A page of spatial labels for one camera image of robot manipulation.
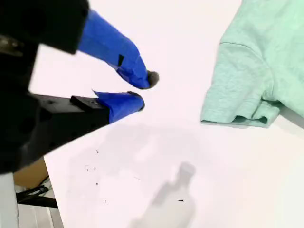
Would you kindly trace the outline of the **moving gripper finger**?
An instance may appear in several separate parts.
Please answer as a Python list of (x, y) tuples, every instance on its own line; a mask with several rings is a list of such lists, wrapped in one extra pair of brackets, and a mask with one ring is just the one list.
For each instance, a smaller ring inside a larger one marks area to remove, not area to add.
[(146, 69), (137, 46), (86, 0), (2, 0), (0, 33), (70, 54), (81, 51), (104, 61), (139, 89), (159, 81), (157, 72)]

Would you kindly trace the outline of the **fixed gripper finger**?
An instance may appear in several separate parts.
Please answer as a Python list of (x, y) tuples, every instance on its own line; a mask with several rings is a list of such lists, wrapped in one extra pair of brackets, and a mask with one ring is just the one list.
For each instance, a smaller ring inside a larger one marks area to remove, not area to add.
[(143, 98), (134, 92), (96, 92), (95, 98), (36, 95), (40, 111), (29, 150), (43, 156), (79, 137), (141, 111)]

